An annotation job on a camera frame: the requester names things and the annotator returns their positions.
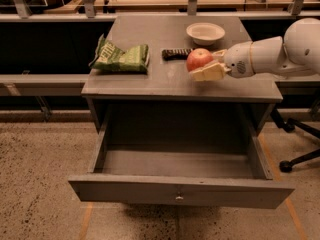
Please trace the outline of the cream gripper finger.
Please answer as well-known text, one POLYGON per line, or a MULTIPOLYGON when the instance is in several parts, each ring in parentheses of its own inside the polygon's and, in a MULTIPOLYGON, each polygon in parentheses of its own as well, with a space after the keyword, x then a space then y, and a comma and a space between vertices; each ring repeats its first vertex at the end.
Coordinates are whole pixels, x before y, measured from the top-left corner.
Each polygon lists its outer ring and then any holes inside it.
POLYGON ((227 53, 226 49, 223 50, 219 50, 219 51, 215 51, 212 53, 212 56, 215 60, 219 61, 219 62, 223 62, 224 61, 224 57, 227 53))
POLYGON ((230 69, 224 64, 215 62, 213 64, 200 67, 190 72, 191 78, 194 81, 217 81, 225 77, 230 69))

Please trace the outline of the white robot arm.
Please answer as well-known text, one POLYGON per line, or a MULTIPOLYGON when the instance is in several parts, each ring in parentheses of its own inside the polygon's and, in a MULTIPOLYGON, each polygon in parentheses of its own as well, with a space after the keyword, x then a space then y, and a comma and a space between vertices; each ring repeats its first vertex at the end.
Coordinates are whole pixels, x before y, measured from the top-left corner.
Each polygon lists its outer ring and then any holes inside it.
POLYGON ((238 43, 229 49, 210 52, 194 49, 186 68, 194 81, 215 81, 226 75, 247 78, 270 73, 300 76, 320 73, 320 20, 304 18, 278 36, 238 43))

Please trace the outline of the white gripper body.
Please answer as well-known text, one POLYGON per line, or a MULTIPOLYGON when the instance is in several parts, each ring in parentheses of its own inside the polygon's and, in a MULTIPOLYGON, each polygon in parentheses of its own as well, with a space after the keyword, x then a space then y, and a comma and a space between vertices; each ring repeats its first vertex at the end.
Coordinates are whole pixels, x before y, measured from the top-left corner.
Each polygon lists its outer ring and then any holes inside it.
POLYGON ((224 63, 230 69, 229 75, 234 78, 245 78, 254 75, 251 65, 251 50, 252 41, 239 43, 226 51, 224 63))

